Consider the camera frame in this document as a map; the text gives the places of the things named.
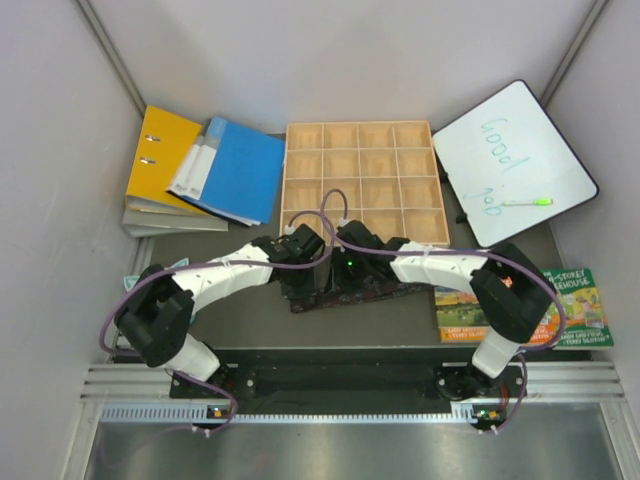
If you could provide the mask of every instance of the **whiteboard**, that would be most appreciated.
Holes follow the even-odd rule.
[[[598,194],[598,186],[522,80],[444,127],[433,141],[483,247]],[[545,198],[553,204],[503,205]]]

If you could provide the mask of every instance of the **wooden grid tray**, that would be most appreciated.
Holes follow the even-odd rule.
[[[383,241],[408,237],[449,246],[431,130],[427,122],[294,123],[287,127],[280,234],[300,210],[318,210],[324,192],[339,188],[349,218],[362,221]],[[337,227],[342,199],[334,195],[327,216]],[[317,217],[306,223],[325,240]]]

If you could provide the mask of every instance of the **stack of binders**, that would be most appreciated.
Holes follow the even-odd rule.
[[[202,126],[149,106],[122,220],[133,237],[269,223],[284,142],[221,118]]]

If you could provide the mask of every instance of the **white enclosure wall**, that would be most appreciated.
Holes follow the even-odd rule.
[[[550,106],[601,187],[553,222],[565,263],[589,266],[602,291],[612,358],[640,421],[640,2],[614,0]]]
[[[92,0],[145,101],[268,132],[427,118],[516,78],[540,95],[592,0]]]
[[[50,479],[101,317],[140,118],[69,0],[0,5],[0,477]]]

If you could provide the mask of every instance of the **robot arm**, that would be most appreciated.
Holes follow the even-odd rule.
[[[349,260],[348,264],[359,265],[359,274],[373,272],[405,283],[444,286],[478,298],[490,328],[473,355],[469,375],[481,384],[500,375],[520,346],[529,341],[551,303],[535,282],[493,260],[464,254],[437,256],[434,253],[444,249],[407,239],[391,239],[383,244],[357,221],[339,229],[338,236],[349,243],[377,250],[425,252],[422,256],[382,256],[345,251],[345,255],[351,255],[350,259],[357,259],[356,262]],[[305,264],[323,245],[322,239],[306,225],[275,241],[269,237],[258,238],[230,255],[210,261],[220,264],[219,268],[181,271],[152,282],[125,304],[116,315],[115,323],[148,366],[181,370],[206,381],[220,362],[207,345],[188,334],[191,315],[244,288],[273,280],[296,284],[309,272],[236,262]],[[544,279],[513,245],[503,244],[493,251]],[[161,269],[149,267],[141,280]]]

